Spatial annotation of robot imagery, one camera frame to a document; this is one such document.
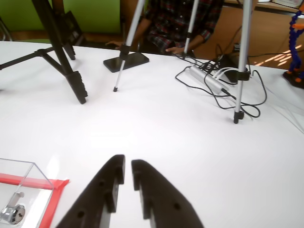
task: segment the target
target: red tape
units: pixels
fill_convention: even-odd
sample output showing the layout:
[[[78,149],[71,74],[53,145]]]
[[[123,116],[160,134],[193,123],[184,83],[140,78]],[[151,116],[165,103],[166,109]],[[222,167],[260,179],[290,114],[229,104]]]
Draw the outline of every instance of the red tape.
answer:
[[[0,173],[0,183],[19,185],[22,180],[23,177],[20,176]],[[49,181],[53,184],[54,190],[52,197],[48,203],[46,212],[43,215],[39,228],[49,228],[51,226],[63,189],[69,183],[70,180],[49,180]],[[22,186],[35,188],[35,189],[52,190],[52,186],[49,184],[49,182],[47,180],[42,180],[42,179],[26,178],[23,181]]]

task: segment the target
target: orange part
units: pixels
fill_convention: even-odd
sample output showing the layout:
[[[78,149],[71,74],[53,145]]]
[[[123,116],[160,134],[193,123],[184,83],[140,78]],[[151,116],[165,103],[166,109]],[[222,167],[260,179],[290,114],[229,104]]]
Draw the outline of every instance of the orange part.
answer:
[[[294,24],[293,28],[296,28],[298,30],[302,30],[302,29],[304,29],[304,24]]]

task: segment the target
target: black tripod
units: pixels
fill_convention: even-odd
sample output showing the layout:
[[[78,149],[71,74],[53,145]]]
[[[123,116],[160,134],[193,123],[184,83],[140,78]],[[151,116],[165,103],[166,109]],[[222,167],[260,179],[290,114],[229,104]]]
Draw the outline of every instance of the black tripod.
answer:
[[[87,92],[78,71],[73,71],[68,59],[63,51],[71,60],[75,60],[75,52],[72,45],[78,45],[84,39],[82,31],[78,26],[72,12],[56,15],[51,8],[48,0],[32,0],[37,14],[46,29],[52,47],[39,49],[32,54],[14,59],[0,65],[0,70],[21,63],[34,57],[43,57],[50,65],[66,77],[77,99],[81,104],[86,102]],[[48,55],[48,52],[55,51],[60,64]]]

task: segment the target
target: acrylic box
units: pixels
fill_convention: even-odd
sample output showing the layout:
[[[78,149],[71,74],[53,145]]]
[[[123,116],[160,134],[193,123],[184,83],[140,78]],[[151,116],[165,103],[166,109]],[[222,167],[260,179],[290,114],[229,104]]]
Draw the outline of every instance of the acrylic box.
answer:
[[[0,159],[0,228],[38,228],[53,190],[35,163]]]

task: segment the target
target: white table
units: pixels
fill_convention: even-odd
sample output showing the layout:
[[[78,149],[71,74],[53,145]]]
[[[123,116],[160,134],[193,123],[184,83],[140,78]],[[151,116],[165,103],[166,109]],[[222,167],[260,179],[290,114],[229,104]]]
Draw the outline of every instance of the white table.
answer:
[[[0,42],[0,63],[47,47]],[[233,110],[219,109],[212,97],[174,79],[189,65],[184,61],[146,55],[150,63],[125,70],[114,93],[118,73],[103,61],[119,52],[85,47],[75,52],[70,63],[88,91],[84,105],[43,58],[0,71],[0,157],[36,162],[48,178],[71,180],[52,228],[115,154],[126,155],[126,172],[112,228],[150,227],[133,190],[133,159],[160,171],[192,203],[206,228],[304,227],[304,136],[276,111],[274,96],[260,106],[260,118],[245,115],[235,125]],[[289,86],[283,70],[253,68],[271,90],[304,108],[304,91]],[[181,78],[199,86],[186,73]],[[235,88],[230,92],[236,94]],[[263,99],[260,84],[245,82],[244,102]]]

